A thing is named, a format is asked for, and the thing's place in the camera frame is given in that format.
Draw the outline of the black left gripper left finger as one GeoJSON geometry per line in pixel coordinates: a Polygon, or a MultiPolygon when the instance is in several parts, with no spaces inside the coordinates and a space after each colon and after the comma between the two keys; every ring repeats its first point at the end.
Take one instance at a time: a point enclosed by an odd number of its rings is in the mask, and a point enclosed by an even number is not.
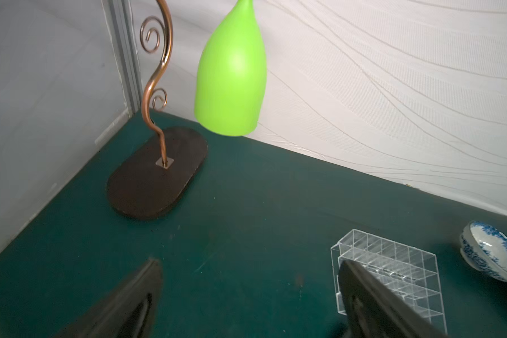
{"type": "Polygon", "coordinates": [[[150,258],[56,337],[149,337],[163,287],[162,266],[150,258]]]}

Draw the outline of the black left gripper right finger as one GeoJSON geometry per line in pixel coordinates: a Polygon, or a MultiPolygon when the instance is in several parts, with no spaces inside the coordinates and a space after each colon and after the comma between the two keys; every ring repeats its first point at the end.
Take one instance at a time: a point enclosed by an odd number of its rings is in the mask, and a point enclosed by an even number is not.
{"type": "Polygon", "coordinates": [[[360,263],[343,261],[337,278],[348,322],[344,337],[446,337],[360,263]]]}

